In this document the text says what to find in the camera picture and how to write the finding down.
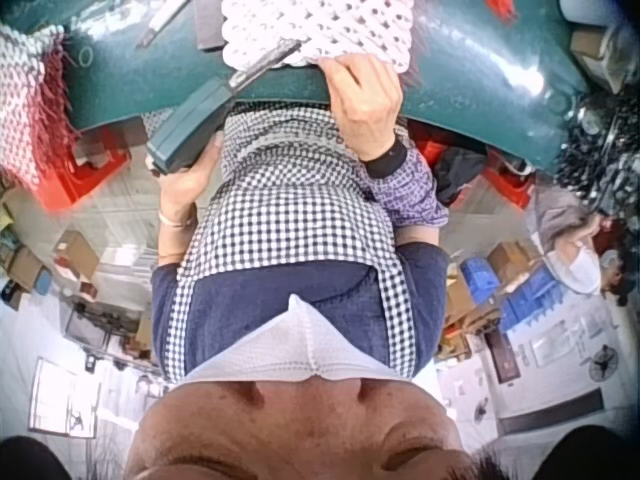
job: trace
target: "window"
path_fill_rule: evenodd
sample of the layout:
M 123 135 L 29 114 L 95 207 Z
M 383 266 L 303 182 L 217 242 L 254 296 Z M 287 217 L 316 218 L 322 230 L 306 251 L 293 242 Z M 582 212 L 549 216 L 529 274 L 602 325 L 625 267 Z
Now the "window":
M 29 430 L 95 438 L 100 383 L 38 359 L 31 392 Z

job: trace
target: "woman's left hand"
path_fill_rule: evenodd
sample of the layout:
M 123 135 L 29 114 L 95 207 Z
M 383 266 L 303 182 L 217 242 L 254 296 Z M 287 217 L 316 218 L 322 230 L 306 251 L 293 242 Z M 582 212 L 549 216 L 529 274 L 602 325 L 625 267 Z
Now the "woman's left hand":
M 216 133 L 190 169 L 159 178 L 160 212 L 168 220 L 175 223 L 189 220 L 191 206 L 209 185 L 211 174 L 220 158 L 223 142 L 223 133 Z

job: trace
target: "bracelet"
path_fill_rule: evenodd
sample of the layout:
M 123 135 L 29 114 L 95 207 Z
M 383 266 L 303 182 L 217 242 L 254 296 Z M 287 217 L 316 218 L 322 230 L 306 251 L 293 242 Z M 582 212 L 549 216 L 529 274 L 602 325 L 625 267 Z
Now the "bracelet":
M 193 211 L 195 210 L 197 212 L 197 208 L 194 208 L 194 207 L 195 207 L 195 205 L 191 206 L 192 213 L 189 216 L 189 219 L 184 223 L 172 222 L 167 217 L 165 217 L 160 210 L 158 210 L 158 218 L 167 227 L 171 227 L 171 228 L 186 228 L 186 227 L 189 227 L 189 226 L 193 225 L 193 222 L 196 219 L 196 215 L 193 213 Z

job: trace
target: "navy blue shirt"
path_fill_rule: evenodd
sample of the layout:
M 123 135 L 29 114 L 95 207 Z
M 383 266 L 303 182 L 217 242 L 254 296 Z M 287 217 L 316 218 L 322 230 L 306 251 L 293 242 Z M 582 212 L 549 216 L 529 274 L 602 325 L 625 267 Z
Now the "navy blue shirt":
M 447 255 L 426 243 L 400 246 L 416 334 L 414 375 L 433 357 L 444 324 Z M 153 345 L 164 365 L 178 265 L 153 273 Z M 198 280 L 187 318 L 187 373 L 287 310 L 289 296 L 311 304 L 355 347 L 389 365 L 377 272 L 368 265 L 317 261 L 219 273 Z

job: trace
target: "eye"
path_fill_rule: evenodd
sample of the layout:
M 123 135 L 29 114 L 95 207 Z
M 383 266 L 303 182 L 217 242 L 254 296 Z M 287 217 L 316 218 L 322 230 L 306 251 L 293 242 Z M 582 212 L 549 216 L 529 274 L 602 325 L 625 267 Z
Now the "eye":
M 400 467 L 409 463 L 418 455 L 433 450 L 432 447 L 413 447 L 401 450 L 397 453 L 391 454 L 386 461 L 382 464 L 382 469 L 387 472 L 395 472 Z

